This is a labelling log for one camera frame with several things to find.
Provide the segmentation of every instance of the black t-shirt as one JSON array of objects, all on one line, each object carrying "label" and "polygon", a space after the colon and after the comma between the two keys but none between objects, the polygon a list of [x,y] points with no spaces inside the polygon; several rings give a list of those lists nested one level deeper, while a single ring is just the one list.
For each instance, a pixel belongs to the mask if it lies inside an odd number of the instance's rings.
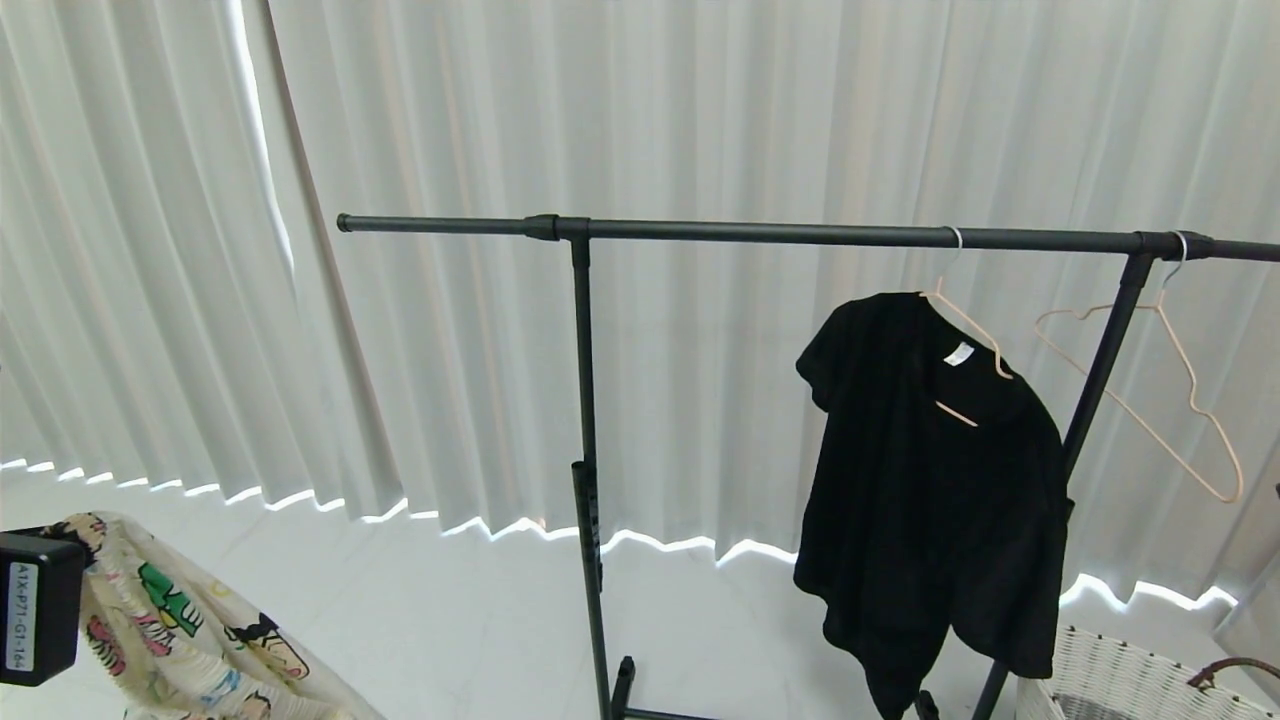
[{"label": "black t-shirt", "polygon": [[795,583],[827,601],[823,634],[861,662],[881,715],[910,707],[948,625],[1048,678],[1070,501],[1027,382],[918,293],[837,307],[796,370],[827,429]]}]

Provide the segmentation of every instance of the beige hanger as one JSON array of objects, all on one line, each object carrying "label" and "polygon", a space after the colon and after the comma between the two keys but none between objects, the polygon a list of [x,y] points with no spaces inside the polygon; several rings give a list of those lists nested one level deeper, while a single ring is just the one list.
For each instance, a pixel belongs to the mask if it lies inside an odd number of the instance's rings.
[{"label": "beige hanger", "polygon": [[[946,299],[946,296],[942,295],[942,278],[946,277],[947,270],[951,269],[951,265],[954,265],[955,261],[960,258],[960,254],[964,252],[964,236],[960,234],[960,229],[959,228],[954,228],[951,225],[947,225],[947,229],[951,231],[952,233],[955,233],[955,236],[956,236],[956,254],[951,258],[951,260],[947,263],[947,265],[945,268],[942,268],[942,273],[938,274],[938,282],[933,287],[933,292],[924,292],[924,291],[922,291],[920,292],[920,297],[934,297],[934,299],[937,299],[940,302],[942,302],[943,305],[946,305],[947,307],[950,307],[956,315],[960,315],[960,318],[963,318],[964,322],[969,323],[970,327],[973,327],[974,329],[977,329],[978,334],[980,334],[991,345],[992,350],[996,354],[996,374],[1000,375],[1001,378],[1005,378],[1006,380],[1011,380],[1011,379],[1014,379],[1014,375],[1011,375],[1010,373],[1006,373],[1005,369],[1000,365],[1000,343],[996,342],[996,338],[991,337],[991,333],[988,333],[987,331],[984,331],[982,328],[982,325],[979,325],[977,322],[974,322],[973,318],[970,318],[969,315],[966,315],[964,310],[956,307],[956,305],[954,302],[951,302],[950,300]],[[934,400],[934,402],[943,411],[946,411],[947,414],[952,415],[957,420],[965,423],[970,428],[977,428],[978,427],[978,423],[974,423],[969,418],[965,418],[960,413],[952,410],[951,407],[947,407],[941,401]]]},{"label": "beige hanger", "polygon": [[[1169,340],[1174,343],[1174,350],[1178,351],[1178,357],[1183,361],[1183,368],[1187,369],[1187,375],[1192,380],[1192,389],[1190,393],[1188,393],[1187,396],[1187,402],[1188,405],[1190,405],[1192,413],[1196,413],[1202,418],[1207,418],[1208,421],[1213,424],[1213,429],[1217,430],[1217,437],[1222,439],[1222,447],[1226,448],[1226,455],[1228,457],[1231,459],[1231,466],[1235,469],[1235,495],[1225,496],[1217,492],[1217,489],[1213,486],[1211,486],[1207,480],[1204,480],[1204,478],[1201,477],[1201,474],[1197,473],[1194,468],[1192,468],[1185,460],[1183,460],[1180,455],[1174,452],[1174,448],[1170,447],[1167,442],[1165,442],[1165,438],[1160,437],[1160,434],[1156,433],[1156,430],[1152,429],[1152,427],[1148,425],[1147,421],[1143,420],[1142,416],[1138,415],[1138,413],[1135,413],[1133,407],[1129,406],[1128,402],[1121,400],[1120,396],[1111,392],[1110,389],[1106,389],[1106,393],[1111,396],[1111,398],[1115,400],[1116,404],[1119,404],[1120,407],[1123,407],[1124,411],[1128,413],[1130,418],[1137,420],[1138,424],[1142,425],[1142,429],[1147,430],[1147,434],[1149,434],[1156,442],[1158,442],[1160,446],[1164,447],[1165,451],[1167,451],[1169,455],[1171,455],[1174,460],[1176,460],[1178,464],[1181,465],[1183,469],[1187,470],[1187,473],[1190,477],[1196,478],[1196,482],[1204,486],[1204,489],[1207,489],[1213,497],[1219,498],[1222,502],[1230,503],[1240,500],[1240,497],[1244,495],[1244,471],[1240,470],[1240,459],[1236,457],[1235,448],[1231,446],[1231,441],[1226,437],[1226,430],[1222,429],[1222,424],[1217,421],[1217,418],[1215,418],[1212,413],[1206,413],[1199,407],[1199,405],[1196,404],[1196,370],[1192,369],[1192,361],[1190,359],[1187,357],[1187,351],[1183,350],[1183,343],[1181,341],[1178,340],[1178,333],[1174,332],[1174,327],[1169,323],[1169,316],[1165,315],[1165,287],[1169,286],[1169,281],[1172,279],[1172,277],[1176,275],[1178,272],[1183,269],[1183,263],[1187,261],[1187,237],[1184,237],[1183,233],[1178,231],[1174,231],[1174,234],[1176,234],[1178,238],[1183,241],[1183,259],[1178,263],[1178,266],[1174,268],[1174,270],[1165,277],[1165,282],[1160,283],[1160,292],[1156,293],[1156,302],[1153,302],[1152,305],[1138,305],[1137,307],[1139,310],[1155,311],[1156,315],[1160,318],[1160,323],[1165,327],[1165,333],[1169,336]],[[1036,319],[1036,336],[1039,337],[1042,341],[1044,341],[1044,345],[1048,345],[1053,350],[1053,352],[1061,355],[1068,363],[1071,364],[1071,366],[1079,370],[1080,374],[1088,375],[1088,370],[1085,370],[1083,365],[1076,363],[1070,355],[1066,354],[1066,351],[1064,351],[1061,347],[1055,345],[1053,341],[1046,337],[1041,325],[1043,324],[1044,319],[1048,318],[1050,315],[1060,315],[1062,313],[1070,313],[1071,315],[1075,316],[1076,320],[1084,320],[1085,318],[1088,318],[1089,315],[1092,315],[1098,310],[1107,310],[1114,306],[1115,306],[1114,302],[1110,305],[1094,305],[1093,307],[1085,310],[1084,314],[1076,313],[1075,310],[1050,310],[1048,313],[1044,313],[1043,315]]]}]

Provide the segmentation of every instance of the white floor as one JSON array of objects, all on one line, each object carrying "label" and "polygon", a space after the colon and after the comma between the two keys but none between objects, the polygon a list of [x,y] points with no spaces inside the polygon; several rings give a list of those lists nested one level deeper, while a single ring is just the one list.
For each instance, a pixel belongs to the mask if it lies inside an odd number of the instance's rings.
[{"label": "white floor", "polygon": [[[390,720],[590,719],[590,644],[576,538],[483,528],[440,537],[401,514],[352,523],[310,501],[279,512],[260,498],[55,482],[0,474],[0,525],[47,524],[113,510],[211,570],[268,611]],[[820,602],[791,585],[791,566],[745,553],[716,568],[710,550],[659,552],[625,541],[605,556],[611,673],[636,659],[634,705],[724,720],[870,719],[858,665],[824,644]],[[1224,653],[1210,630],[1225,602],[1194,611],[1139,594],[1116,610],[1084,592],[1064,621],[1121,637],[1189,665]],[[968,717],[988,662],[948,642],[928,689],[943,719]],[[1247,680],[1236,689],[1265,697]],[[1012,717],[1012,684],[996,717]],[[6,687],[4,720],[111,719],[123,702],[83,647],[41,688]]]}]

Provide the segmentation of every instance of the label sticker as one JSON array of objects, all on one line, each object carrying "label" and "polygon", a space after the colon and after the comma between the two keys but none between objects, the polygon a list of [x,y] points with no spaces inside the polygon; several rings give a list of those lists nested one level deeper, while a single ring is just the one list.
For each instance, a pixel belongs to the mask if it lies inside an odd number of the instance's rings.
[{"label": "label sticker", "polygon": [[942,361],[955,368],[960,363],[968,360],[970,355],[973,355],[973,346],[968,342],[961,342],[960,347],[955,348],[951,355],[943,357]]},{"label": "label sticker", "polygon": [[9,564],[9,621],[5,624],[4,667],[19,673],[36,669],[36,594],[40,566]]}]

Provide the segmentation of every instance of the brown handle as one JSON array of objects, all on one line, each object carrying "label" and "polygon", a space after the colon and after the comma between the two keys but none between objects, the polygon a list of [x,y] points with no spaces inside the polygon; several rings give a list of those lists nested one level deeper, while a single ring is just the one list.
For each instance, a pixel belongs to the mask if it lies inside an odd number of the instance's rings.
[{"label": "brown handle", "polygon": [[1228,657],[1226,660],[1219,660],[1217,662],[1207,665],[1203,670],[1197,673],[1190,680],[1187,680],[1187,684],[1198,691],[1207,691],[1208,688],[1217,687],[1213,684],[1213,675],[1216,675],[1219,670],[1235,667],[1238,665],[1257,667],[1258,670],[1266,670],[1267,673],[1271,673],[1276,678],[1280,678],[1280,667],[1276,667],[1275,665],[1262,662],[1261,660],[1253,660],[1252,657]]}]

